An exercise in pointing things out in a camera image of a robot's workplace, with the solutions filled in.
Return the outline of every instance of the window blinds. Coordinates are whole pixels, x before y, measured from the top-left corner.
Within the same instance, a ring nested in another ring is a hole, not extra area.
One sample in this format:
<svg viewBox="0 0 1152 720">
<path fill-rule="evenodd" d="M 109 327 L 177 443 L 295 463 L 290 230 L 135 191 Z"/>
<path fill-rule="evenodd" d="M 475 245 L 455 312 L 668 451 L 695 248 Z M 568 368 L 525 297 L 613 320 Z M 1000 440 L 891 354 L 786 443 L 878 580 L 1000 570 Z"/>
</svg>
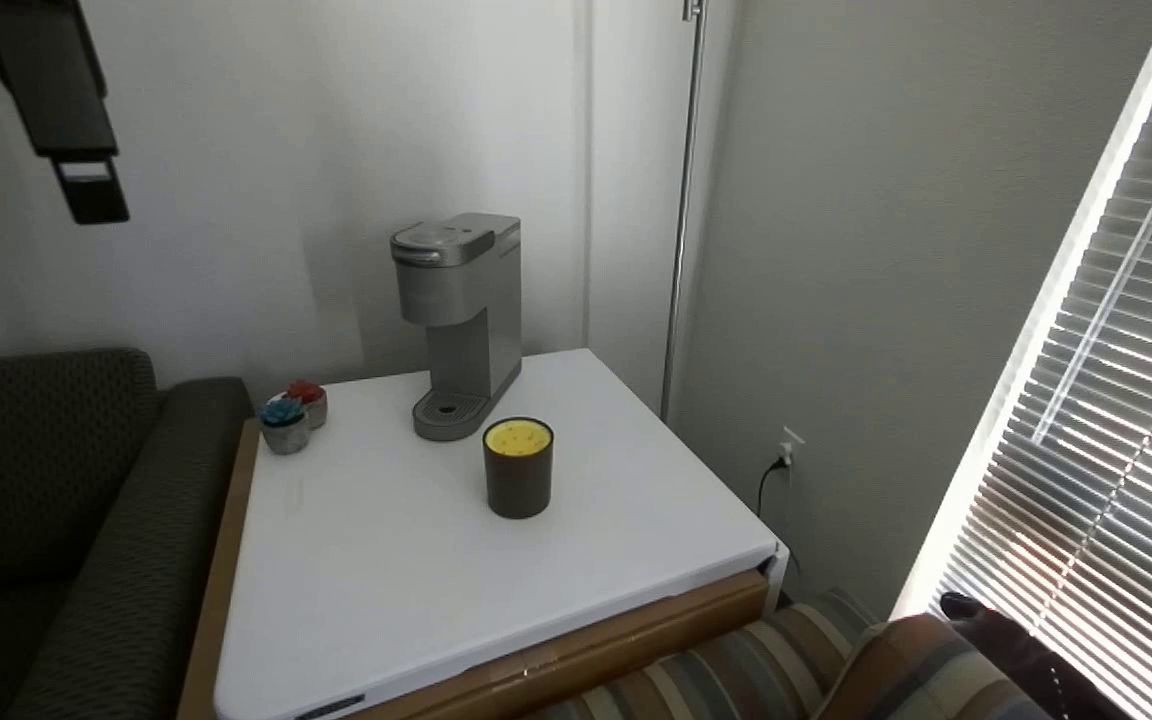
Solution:
<svg viewBox="0 0 1152 720">
<path fill-rule="evenodd" d="M 1152 717 L 1152 108 L 942 567 Z"/>
</svg>

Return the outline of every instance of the gray coffee maker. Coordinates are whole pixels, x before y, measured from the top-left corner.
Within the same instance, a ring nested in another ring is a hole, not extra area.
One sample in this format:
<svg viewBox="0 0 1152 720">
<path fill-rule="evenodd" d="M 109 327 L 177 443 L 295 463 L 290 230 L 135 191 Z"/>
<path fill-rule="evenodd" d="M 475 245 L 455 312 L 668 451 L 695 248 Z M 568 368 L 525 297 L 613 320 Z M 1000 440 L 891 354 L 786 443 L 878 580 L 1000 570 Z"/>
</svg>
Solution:
<svg viewBox="0 0 1152 720">
<path fill-rule="evenodd" d="M 416 435 L 473 435 L 521 372 L 521 218 L 463 212 L 393 236 L 405 320 L 423 323 L 430 386 Z"/>
</svg>

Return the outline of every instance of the table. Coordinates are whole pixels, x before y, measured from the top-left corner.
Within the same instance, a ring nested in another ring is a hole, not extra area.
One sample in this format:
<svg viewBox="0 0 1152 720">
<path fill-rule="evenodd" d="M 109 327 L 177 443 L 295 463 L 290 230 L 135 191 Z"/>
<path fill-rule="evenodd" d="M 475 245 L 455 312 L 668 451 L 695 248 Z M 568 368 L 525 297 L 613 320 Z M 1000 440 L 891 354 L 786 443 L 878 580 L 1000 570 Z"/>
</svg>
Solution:
<svg viewBox="0 0 1152 720">
<path fill-rule="evenodd" d="M 491 415 L 554 431 L 552 504 L 501 520 L 479 440 L 426 443 L 426 372 L 329 383 L 255 451 L 216 712 L 336 717 L 772 565 L 784 542 L 590 354 L 527 354 Z"/>
</svg>

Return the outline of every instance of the electrical outlet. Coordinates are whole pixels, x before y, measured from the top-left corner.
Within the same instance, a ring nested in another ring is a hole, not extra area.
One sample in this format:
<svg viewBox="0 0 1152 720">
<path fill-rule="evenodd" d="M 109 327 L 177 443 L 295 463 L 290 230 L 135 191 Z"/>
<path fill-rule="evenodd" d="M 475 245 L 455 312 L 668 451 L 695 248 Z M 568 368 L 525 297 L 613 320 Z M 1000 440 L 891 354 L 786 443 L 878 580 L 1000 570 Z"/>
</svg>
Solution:
<svg viewBox="0 0 1152 720">
<path fill-rule="evenodd" d="M 802 443 L 806 443 L 806 440 L 802 440 L 795 426 L 779 424 L 779 458 L 784 458 L 784 467 L 793 467 L 793 458 L 795 458 L 795 451 L 800 451 Z"/>
</svg>

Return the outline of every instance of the couch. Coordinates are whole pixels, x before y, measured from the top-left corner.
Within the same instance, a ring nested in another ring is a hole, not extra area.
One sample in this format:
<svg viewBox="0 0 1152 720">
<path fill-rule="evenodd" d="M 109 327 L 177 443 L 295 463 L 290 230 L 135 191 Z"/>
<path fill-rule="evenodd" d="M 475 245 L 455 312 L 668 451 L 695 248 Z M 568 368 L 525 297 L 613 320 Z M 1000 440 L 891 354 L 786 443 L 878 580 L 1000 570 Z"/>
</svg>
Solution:
<svg viewBox="0 0 1152 720">
<path fill-rule="evenodd" d="M 249 411 L 133 348 L 0 361 L 0 717 L 171 717 Z"/>
<path fill-rule="evenodd" d="M 1019 683 L 938 616 L 869 622 L 842 592 L 786 603 L 532 720 L 1041 720 Z"/>
</svg>

